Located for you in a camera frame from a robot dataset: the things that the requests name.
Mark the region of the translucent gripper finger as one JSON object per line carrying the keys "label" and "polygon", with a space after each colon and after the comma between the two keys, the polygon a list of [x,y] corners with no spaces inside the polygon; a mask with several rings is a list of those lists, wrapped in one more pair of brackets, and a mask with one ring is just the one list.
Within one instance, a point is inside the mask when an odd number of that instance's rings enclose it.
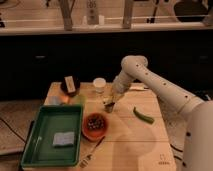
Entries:
{"label": "translucent gripper finger", "polygon": [[119,93],[116,93],[114,94],[113,96],[113,103],[117,103],[121,98],[123,98],[124,94],[119,94]]}
{"label": "translucent gripper finger", "polygon": [[105,105],[111,104],[114,102],[114,94],[110,93],[109,95],[107,95],[104,99],[103,102]]}

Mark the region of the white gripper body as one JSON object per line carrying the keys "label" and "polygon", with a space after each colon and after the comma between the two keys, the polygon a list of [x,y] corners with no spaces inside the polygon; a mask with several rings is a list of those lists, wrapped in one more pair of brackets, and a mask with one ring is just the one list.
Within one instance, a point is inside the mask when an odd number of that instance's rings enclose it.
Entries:
{"label": "white gripper body", "polygon": [[114,93],[123,94],[129,90],[132,82],[133,79],[128,75],[118,75],[113,81],[112,91]]}

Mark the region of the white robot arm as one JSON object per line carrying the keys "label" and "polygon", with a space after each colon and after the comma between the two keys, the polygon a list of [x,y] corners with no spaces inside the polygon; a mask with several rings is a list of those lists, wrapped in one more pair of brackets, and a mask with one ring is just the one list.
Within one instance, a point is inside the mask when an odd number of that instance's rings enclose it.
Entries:
{"label": "white robot arm", "polygon": [[153,73],[147,66],[145,56],[125,56],[121,61],[121,71],[103,102],[105,108],[113,108],[134,80],[141,81],[187,122],[181,171],[213,171],[213,100],[202,100]]}

